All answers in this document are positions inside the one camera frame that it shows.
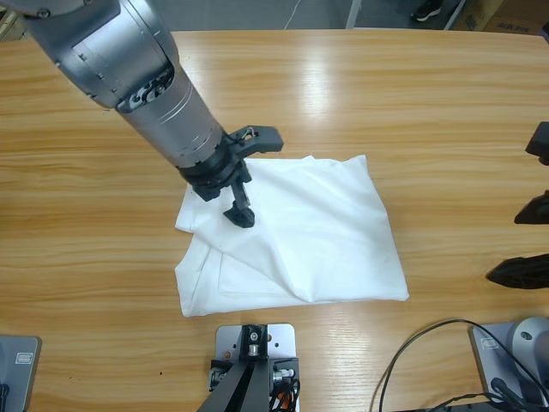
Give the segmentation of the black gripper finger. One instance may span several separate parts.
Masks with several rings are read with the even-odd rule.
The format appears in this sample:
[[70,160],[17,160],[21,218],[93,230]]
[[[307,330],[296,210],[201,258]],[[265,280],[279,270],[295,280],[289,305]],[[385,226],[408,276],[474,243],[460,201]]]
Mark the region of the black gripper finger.
[[533,198],[514,218],[515,224],[545,225],[549,223],[549,193]]
[[244,189],[244,183],[235,180],[231,184],[234,200],[232,207],[226,210],[223,215],[235,226],[241,228],[252,228],[255,225],[255,214],[250,208],[250,201]]
[[548,288],[548,255],[514,257],[504,260],[486,278],[506,288]]

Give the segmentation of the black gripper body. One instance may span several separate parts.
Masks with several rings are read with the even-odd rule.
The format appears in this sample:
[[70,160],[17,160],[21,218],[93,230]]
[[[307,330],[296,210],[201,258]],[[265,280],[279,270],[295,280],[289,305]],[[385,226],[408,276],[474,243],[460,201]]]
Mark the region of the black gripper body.
[[178,168],[179,174],[205,202],[220,196],[221,190],[231,187],[237,202],[248,202],[244,183],[250,175],[239,150],[244,148],[248,132],[224,135],[214,152],[193,167]]

